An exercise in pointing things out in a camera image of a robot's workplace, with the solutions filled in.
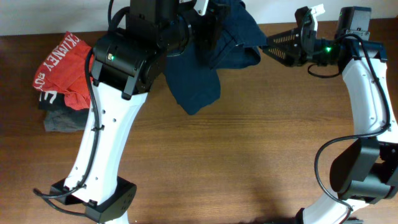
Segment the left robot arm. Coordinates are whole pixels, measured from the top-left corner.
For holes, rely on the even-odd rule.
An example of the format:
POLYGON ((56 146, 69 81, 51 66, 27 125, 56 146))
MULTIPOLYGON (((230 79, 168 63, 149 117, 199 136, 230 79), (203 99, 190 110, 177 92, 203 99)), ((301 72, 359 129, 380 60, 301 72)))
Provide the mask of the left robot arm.
POLYGON ((90 110, 69 175, 41 198, 66 213, 81 204, 96 223, 127 223, 137 187, 118 176, 132 124, 168 58, 192 42, 213 49, 228 16, 215 1, 136 1, 108 14, 108 31, 85 59, 90 110))

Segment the navy blue shorts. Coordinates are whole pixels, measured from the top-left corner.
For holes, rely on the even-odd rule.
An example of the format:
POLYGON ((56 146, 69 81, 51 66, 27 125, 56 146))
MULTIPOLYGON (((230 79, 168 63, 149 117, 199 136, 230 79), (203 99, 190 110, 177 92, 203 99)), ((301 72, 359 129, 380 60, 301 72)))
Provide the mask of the navy blue shorts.
POLYGON ((244 1, 218 1, 231 12, 222 24, 215 49, 190 44, 182 55, 169 57, 164 75, 177 103, 189 115, 214 103, 221 96, 218 69, 243 69, 261 61, 259 47, 267 37, 246 10, 244 1))

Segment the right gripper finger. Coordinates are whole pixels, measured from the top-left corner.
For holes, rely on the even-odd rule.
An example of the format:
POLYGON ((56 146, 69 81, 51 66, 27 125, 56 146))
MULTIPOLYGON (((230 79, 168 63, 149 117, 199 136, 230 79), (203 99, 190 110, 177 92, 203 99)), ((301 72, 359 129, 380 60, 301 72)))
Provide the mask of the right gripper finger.
POLYGON ((286 52, 276 47, 262 46, 262 52, 286 67, 301 67, 305 64, 300 52, 286 52))
POLYGON ((298 50, 300 48, 300 30, 291 29, 279 34, 269 36, 267 48, 277 48, 280 50, 298 50))

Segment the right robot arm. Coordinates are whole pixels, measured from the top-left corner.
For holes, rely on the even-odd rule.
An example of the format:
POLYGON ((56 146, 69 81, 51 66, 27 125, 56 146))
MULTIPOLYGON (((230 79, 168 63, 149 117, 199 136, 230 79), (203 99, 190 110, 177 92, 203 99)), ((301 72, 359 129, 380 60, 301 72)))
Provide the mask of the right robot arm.
POLYGON ((386 49, 369 39, 371 9, 342 8, 331 40, 317 37, 317 17, 324 11, 322 5, 297 9, 297 27, 270 36, 262 48, 287 67, 336 65, 353 114, 354 133, 331 164, 329 186, 291 223, 355 223, 355 211, 397 194, 397 120, 386 82, 386 49))

